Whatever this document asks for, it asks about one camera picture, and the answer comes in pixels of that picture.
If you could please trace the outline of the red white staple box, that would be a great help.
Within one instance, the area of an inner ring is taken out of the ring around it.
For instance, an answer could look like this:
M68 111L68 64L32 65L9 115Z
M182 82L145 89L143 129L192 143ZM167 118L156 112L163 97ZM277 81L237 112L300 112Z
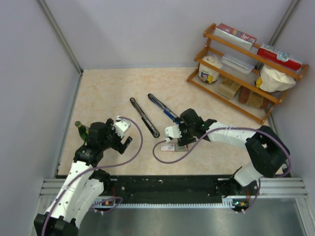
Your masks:
M177 143L163 143L160 145L160 151L187 152L188 146L179 146Z

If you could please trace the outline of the blue black stapler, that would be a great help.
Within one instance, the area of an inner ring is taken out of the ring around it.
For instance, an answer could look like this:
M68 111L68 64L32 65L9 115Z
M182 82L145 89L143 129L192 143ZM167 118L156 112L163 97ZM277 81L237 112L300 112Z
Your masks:
M174 120L177 115L171 111L164 103L162 103L160 100L158 100L153 94L149 93L148 94L148 98L150 101L152 101L153 103L155 103L158 107L160 107L163 112L171 119Z

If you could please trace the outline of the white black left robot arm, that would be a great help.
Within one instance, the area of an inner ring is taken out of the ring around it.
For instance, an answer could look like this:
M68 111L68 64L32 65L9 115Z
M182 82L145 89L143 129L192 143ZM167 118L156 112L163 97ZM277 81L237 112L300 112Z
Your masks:
M130 120L118 117L105 123L94 122L84 144L74 155L70 171L57 196L43 214L34 220L39 236L76 236L86 213L96 198L111 191L110 175L97 166L107 149L123 154L132 138L123 143Z

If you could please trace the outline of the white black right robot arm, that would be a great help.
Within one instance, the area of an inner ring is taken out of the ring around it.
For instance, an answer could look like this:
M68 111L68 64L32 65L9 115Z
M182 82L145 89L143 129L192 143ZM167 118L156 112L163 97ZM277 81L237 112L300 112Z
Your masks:
M240 167L217 189L223 196L240 195L255 180L262 177L279 177L277 171L284 163L290 163L290 151L269 126L258 129L234 127L215 119L203 120L196 111L189 108L173 119L175 125L165 128L167 137L176 138L179 146L198 143L201 140L220 142L248 152L250 162Z

